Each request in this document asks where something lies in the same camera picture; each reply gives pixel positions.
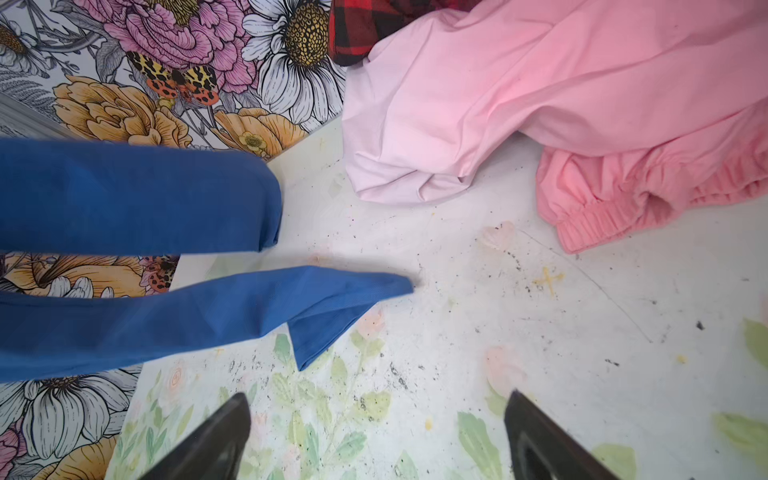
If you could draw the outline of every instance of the light pink shirt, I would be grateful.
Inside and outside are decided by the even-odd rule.
[[[363,200],[466,189],[512,132],[545,148],[539,213],[568,252],[768,189],[768,2],[484,0],[419,18],[347,73]]]

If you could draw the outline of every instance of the floral wallpaper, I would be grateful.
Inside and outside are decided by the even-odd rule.
[[[84,139],[270,161],[341,112],[345,73],[327,55],[329,7],[21,0],[0,12],[0,91]],[[7,124],[0,134],[27,136]],[[177,262],[0,252],[0,290],[154,295],[167,292]],[[140,371],[0,385],[0,480],[103,478]]]

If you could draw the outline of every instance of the pink flower print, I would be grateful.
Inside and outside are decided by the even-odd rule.
[[[285,480],[299,480],[301,452],[295,445],[288,445],[283,454],[283,477]]]
[[[163,380],[159,400],[164,405],[174,404],[181,397],[188,383],[187,365],[183,360],[177,360]]]
[[[381,309],[370,310],[357,323],[357,332],[367,339],[376,338],[384,325],[384,312]]]
[[[494,346],[485,352],[485,376],[499,395],[508,398],[513,389],[522,389],[528,375],[520,359],[510,349]]]
[[[242,93],[258,85],[256,65],[240,53],[250,40],[237,0],[74,0],[125,51],[147,55],[168,68],[210,65],[219,89]]]
[[[261,450],[266,441],[266,437],[269,435],[270,428],[266,421],[266,413],[254,413],[251,417],[249,440],[253,442],[253,447],[256,450]]]
[[[23,421],[23,418],[19,419],[0,435],[0,480],[5,480],[13,468],[11,460],[27,453],[27,442],[22,435]]]

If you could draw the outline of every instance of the clothing pile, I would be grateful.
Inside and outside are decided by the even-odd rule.
[[[333,16],[339,42],[343,15]],[[483,0],[429,12],[347,71],[349,179],[363,200],[441,200],[522,131],[545,146],[538,211],[569,253],[689,207],[758,197],[767,45],[761,0]]]
[[[0,252],[242,252],[277,242],[280,185],[244,152],[1,139],[0,171],[0,204],[14,205],[0,217]],[[80,280],[73,291],[93,289]],[[51,289],[61,282],[71,287],[62,276]],[[0,383],[125,367],[283,323],[302,370],[376,302],[413,288],[389,273],[301,266],[138,298],[3,290]]]

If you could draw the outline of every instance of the butterfly illustration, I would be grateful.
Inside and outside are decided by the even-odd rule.
[[[147,86],[162,98],[180,97],[189,104],[209,107],[219,101],[216,72],[208,65],[192,67],[184,72],[165,68],[146,55],[135,51],[127,53],[128,60],[147,76]]]

